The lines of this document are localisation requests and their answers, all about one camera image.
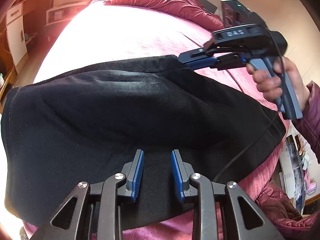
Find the black fabric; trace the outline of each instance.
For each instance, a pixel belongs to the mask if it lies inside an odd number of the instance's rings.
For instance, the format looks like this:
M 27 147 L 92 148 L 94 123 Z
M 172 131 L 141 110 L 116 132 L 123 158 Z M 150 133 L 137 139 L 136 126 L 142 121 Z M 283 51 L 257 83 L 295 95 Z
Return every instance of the black fabric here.
M 276 114 L 253 98 L 162 56 L 105 62 L 8 94 L 1 133 L 8 159 L 6 208 L 40 225 L 79 181 L 120 172 L 145 152 L 137 203 L 123 207 L 123 229 L 192 208 L 178 203 L 170 153 L 213 179 Z M 278 117 L 219 182 L 239 181 L 285 134 Z

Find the triangular cutout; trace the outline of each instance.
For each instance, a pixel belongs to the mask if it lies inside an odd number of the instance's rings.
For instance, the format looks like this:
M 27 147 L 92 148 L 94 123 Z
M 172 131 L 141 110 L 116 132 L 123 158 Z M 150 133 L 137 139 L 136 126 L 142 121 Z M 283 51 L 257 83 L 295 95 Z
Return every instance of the triangular cutout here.
M 243 197 L 238 197 L 238 202 L 244 219 L 244 226 L 247 230 L 263 226 L 261 217 Z
M 77 203 L 77 197 L 73 196 L 70 200 L 63 206 L 58 214 L 52 219 L 51 224 L 55 227 L 67 230 L 70 227 L 73 212 L 75 210 Z

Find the cabinet handle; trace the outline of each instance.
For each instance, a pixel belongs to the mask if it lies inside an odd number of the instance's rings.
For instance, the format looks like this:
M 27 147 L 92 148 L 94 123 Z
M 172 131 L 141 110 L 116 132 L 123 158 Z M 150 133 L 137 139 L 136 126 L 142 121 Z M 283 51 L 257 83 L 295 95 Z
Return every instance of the cabinet handle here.
M 13 12 L 13 13 L 11 14 L 11 17 L 14 16 L 14 15 L 16 15 L 18 12 L 19 12 L 19 10 L 16 10 L 15 12 Z

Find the sleeve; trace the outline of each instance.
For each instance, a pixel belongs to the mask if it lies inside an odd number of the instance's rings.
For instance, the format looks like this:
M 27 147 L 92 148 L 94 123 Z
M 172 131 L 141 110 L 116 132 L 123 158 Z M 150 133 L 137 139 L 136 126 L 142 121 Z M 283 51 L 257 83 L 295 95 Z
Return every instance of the sleeve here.
M 311 81 L 307 88 L 310 91 L 309 103 L 303 110 L 303 118 L 293 120 L 292 124 L 308 141 L 320 163 L 320 88 Z

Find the silver screw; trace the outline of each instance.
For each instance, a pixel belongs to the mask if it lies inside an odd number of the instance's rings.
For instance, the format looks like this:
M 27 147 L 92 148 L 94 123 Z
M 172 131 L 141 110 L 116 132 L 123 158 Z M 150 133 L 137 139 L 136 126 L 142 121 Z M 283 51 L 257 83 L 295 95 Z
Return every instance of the silver screw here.
M 234 181 L 228 182 L 227 185 L 228 185 L 229 188 L 236 188 L 236 187 L 238 187 L 238 184 L 237 184 L 236 182 L 234 182 Z
M 87 187 L 88 183 L 86 181 L 81 181 L 78 183 L 78 187 L 79 188 L 85 188 Z
M 124 174 L 122 174 L 122 173 L 117 173 L 115 175 L 115 179 L 123 179 L 123 178 L 124 178 Z
M 191 174 L 191 178 L 193 179 L 200 179 L 201 178 L 201 175 L 199 173 L 192 173 Z

